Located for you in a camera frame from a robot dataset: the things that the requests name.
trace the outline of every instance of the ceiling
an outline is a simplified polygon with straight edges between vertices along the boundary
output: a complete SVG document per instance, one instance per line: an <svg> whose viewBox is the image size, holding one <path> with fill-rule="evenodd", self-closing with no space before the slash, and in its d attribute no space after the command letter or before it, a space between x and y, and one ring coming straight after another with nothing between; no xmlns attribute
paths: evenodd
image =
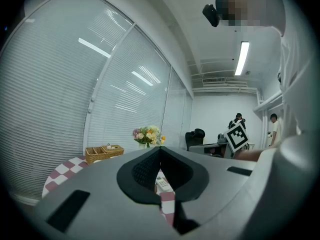
<svg viewBox="0 0 320 240"><path fill-rule="evenodd" d="M215 0L148 1L180 44L192 74L193 87L201 87L202 78L234 77L241 41L250 42L239 77L250 79L248 86L256 87L272 68L279 68L280 36L273 28L212 27L202 10L206 4L215 4Z"/></svg>

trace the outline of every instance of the man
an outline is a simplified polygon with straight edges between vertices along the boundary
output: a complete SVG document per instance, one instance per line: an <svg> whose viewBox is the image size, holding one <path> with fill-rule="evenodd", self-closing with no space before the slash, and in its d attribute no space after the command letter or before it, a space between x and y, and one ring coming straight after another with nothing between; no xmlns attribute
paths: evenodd
<svg viewBox="0 0 320 240"><path fill-rule="evenodd" d="M231 129L237 124L242 124L243 128L246 129L245 122L246 120L242 118L242 114L237 113L235 119L233 121L230 121L228 128Z"/></svg>
<svg viewBox="0 0 320 240"><path fill-rule="evenodd" d="M297 125L302 133L319 131L319 46L299 7L292 0L216 0L215 4L222 23L272 27L281 37L278 80L284 110L282 141L297 134ZM237 158L257 161L261 152L248 150L238 153Z"/></svg>
<svg viewBox="0 0 320 240"><path fill-rule="evenodd" d="M278 143L281 140L281 124L278 122L278 117L276 114L272 114L270 116L270 120L273 123L273 133L272 140L270 146L272 147L274 144Z"/></svg>

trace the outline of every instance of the woven storage basket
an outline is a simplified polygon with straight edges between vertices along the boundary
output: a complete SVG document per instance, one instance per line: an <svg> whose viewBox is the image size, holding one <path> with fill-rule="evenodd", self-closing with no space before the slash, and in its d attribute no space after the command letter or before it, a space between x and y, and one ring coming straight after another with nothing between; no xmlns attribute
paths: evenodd
<svg viewBox="0 0 320 240"><path fill-rule="evenodd" d="M107 149L107 146L102 146L104 152L107 154L108 158L113 158L117 156L121 156L124 154L125 149L120 147L119 145L111 145L111 147L115 147L114 149Z"/></svg>
<svg viewBox="0 0 320 240"><path fill-rule="evenodd" d="M119 145L112 145L111 147L115 147L115 149L107 149L107 146L87 147L85 149L85 160L88 165L93 164L96 160L109 159L124 154L125 150Z"/></svg>

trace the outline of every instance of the black office chair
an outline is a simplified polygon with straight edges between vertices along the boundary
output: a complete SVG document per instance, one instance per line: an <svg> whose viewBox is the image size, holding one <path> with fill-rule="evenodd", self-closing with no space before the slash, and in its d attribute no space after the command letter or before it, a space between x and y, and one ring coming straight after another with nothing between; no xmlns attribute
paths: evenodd
<svg viewBox="0 0 320 240"><path fill-rule="evenodd" d="M189 151L190 146L202 145L206 134L202 129L195 129L194 131L185 134L186 150Z"/></svg>

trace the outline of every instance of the table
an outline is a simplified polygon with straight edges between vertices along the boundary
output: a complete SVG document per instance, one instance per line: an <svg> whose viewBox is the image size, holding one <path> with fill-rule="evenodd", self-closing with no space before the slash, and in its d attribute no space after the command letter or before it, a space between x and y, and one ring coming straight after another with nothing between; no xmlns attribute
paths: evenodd
<svg viewBox="0 0 320 240"><path fill-rule="evenodd" d="M87 164L84 156L75 157L60 164L46 179L42 190L42 198L44 198L50 191L54 190L67 179L71 178L73 175L88 166L89 165ZM164 173L161 170L158 172L157 177L162 177L168 183ZM156 187L156 194L161 198L162 208L160 209L160 212L165 220L170 225L173 225L175 214L175 193L172 189L171 191L163 192L158 185L156 185Z"/></svg>

